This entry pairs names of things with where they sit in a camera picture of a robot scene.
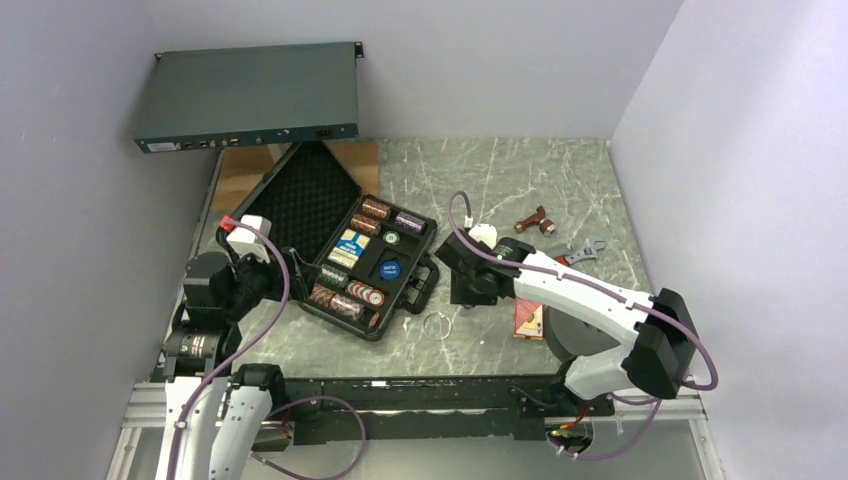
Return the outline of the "blue white card deck box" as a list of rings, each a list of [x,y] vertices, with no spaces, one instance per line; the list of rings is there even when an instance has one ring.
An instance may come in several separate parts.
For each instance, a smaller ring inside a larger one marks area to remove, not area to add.
[[[330,250],[327,260],[347,269],[353,269],[371,241],[371,237],[361,232],[345,229]]]

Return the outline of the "red card deck box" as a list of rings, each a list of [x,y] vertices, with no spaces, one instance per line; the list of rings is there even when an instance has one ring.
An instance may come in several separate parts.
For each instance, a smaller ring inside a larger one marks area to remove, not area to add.
[[[513,336],[527,340],[544,339],[544,306],[517,298],[514,303]]]

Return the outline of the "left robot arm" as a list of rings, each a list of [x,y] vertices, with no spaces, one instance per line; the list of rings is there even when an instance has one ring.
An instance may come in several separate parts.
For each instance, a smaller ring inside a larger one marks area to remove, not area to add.
[[[238,479],[264,420],[287,406],[279,366],[230,357],[242,350],[238,323],[261,300],[279,300],[288,284],[301,297],[306,263],[291,248],[284,261],[238,260],[211,251],[193,257],[171,334],[163,347],[166,420],[159,479]]]

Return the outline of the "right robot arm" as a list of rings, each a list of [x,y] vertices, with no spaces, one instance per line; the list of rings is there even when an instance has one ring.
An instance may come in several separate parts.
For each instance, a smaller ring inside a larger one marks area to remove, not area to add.
[[[550,391],[560,413],[574,415],[589,400],[622,389],[667,400],[690,385],[686,376],[700,338],[679,293],[617,287],[509,237],[488,248],[453,233],[436,256],[475,293],[540,303],[614,340],[603,351],[565,361],[564,379]]]

